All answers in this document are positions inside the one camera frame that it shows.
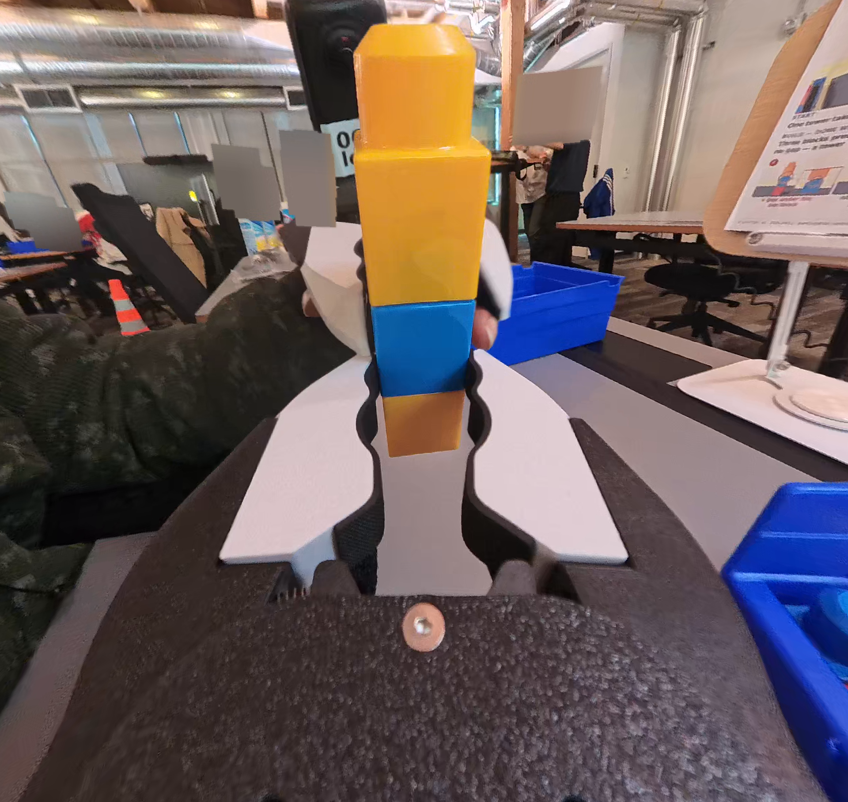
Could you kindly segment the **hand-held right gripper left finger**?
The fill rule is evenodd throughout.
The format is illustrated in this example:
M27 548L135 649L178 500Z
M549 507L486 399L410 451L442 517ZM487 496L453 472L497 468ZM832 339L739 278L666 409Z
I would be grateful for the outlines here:
M352 357L281 410L222 544L222 563L289 563L310 586L320 563L340 560L374 591L385 530L373 447L377 394L375 364Z

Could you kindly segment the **pile of mega blocks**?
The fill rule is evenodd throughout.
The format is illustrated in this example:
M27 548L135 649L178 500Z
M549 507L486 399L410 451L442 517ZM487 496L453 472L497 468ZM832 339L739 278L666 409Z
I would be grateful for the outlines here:
M802 629L831 663L847 667L847 590L823 588L802 618Z

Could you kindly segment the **person's left forearm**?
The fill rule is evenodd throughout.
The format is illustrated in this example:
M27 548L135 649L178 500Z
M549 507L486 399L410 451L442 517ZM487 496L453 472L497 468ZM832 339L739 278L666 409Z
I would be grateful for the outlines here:
M2 305L2 498L162 479L236 447L353 352L303 314L299 270L204 323L124 338Z

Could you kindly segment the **printed instruction sheet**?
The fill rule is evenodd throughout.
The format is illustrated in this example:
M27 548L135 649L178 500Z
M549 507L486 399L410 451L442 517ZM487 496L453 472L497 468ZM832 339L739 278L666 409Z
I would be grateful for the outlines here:
M846 235L845 60L802 76L726 227L750 233Z

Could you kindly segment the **clear plastic bag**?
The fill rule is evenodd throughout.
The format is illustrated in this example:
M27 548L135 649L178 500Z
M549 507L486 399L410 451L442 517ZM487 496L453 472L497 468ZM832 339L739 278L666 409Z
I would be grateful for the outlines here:
M260 277L280 277L296 268L296 263L285 249L277 246L243 257L233 273L242 281L250 281Z

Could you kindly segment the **black leaning panel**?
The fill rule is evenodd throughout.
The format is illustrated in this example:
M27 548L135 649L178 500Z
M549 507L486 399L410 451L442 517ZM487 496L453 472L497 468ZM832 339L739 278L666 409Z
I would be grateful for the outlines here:
M107 193L90 182L73 183L71 189L91 214L95 229L125 255L133 272L155 288L178 320L196 323L196 310L205 302L207 290L139 204L129 195Z

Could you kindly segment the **blue jacket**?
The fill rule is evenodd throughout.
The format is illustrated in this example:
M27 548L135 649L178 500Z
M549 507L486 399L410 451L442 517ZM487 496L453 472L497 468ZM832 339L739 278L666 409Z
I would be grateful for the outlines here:
M587 219L611 217L616 213L614 203L614 171L608 168L583 198L582 209Z

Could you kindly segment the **wooden pillar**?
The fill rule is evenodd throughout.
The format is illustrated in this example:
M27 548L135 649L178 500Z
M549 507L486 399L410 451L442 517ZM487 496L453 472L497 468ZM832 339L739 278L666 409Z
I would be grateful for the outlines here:
M500 15L501 35L501 117L500 149L513 147L515 95L523 72L523 48L526 0L502 0ZM501 189L500 230L511 262L518 262L518 214L521 208L516 200L516 175L503 173Z

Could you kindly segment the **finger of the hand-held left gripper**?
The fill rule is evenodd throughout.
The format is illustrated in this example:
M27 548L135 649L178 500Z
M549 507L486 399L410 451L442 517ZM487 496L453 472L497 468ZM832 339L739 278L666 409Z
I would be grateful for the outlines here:
M360 224L290 224L290 256L300 268L318 315L348 349L371 357L364 281L360 276L364 266L356 251L361 238Z
M512 263L498 227L484 219L476 304L499 323L511 315Z

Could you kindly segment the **blue plastic bin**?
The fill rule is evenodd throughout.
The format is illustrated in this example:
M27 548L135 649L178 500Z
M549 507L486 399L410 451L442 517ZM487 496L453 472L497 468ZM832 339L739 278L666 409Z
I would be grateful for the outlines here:
M847 800L847 667L802 629L823 588L847 590L847 485L779 488L722 570L807 765L831 800Z
M547 263L512 270L511 315L492 357L513 365L603 340L623 277Z

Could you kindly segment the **orange traffic cone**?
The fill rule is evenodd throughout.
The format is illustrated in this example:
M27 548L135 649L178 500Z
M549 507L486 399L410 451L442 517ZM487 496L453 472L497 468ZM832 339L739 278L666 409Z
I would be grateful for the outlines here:
M109 288L121 335L123 337L134 337L149 333L150 329L148 325L143 320L133 301L129 298L122 282L117 278L111 278L109 280Z

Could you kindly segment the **blue mega block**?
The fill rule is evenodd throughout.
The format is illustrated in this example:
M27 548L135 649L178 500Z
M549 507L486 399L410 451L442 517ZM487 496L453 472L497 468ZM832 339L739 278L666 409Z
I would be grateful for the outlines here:
M475 309L473 300L372 307L382 396L463 391Z

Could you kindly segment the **silver ventilation duct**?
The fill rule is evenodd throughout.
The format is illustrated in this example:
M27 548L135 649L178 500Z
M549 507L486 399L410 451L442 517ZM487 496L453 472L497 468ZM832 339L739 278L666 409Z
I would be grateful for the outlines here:
M701 65L707 0L665 0L662 70L655 109L647 212L670 210Z

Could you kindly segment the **black office chair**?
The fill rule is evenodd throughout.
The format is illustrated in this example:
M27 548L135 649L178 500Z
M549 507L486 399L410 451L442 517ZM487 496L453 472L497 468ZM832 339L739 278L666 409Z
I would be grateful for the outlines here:
M767 261L739 265L708 265L675 261L652 266L644 274L645 283L659 288L663 296L684 298L682 311L654 316L647 321L651 330L670 333L690 330L694 339L713 345L713 334L728 333L764 347L768 339L746 328L712 315L711 304L737 308L735 296L765 295L779 286L779 270Z

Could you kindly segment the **orange mega block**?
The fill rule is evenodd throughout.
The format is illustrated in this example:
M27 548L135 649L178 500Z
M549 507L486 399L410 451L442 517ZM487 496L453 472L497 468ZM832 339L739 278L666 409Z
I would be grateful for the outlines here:
M372 26L355 50L355 181L373 307L475 298L491 154L476 55L452 25Z
M465 400L464 391L383 396L388 456L457 450Z

